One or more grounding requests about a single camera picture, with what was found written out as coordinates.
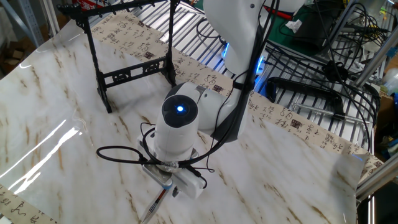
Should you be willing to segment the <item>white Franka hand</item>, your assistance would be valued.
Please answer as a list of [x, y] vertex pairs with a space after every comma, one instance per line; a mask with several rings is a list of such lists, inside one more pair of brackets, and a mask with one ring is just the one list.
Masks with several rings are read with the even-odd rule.
[[205, 181], [187, 168], [177, 168], [178, 161], [194, 159], [198, 153], [194, 150], [195, 137], [192, 135], [178, 134], [176, 136], [158, 137], [151, 133], [146, 137], [149, 152], [158, 160], [172, 163], [171, 166], [143, 165], [142, 169], [159, 185], [168, 190], [174, 186], [172, 197], [179, 191], [192, 199], [196, 199], [205, 186]]

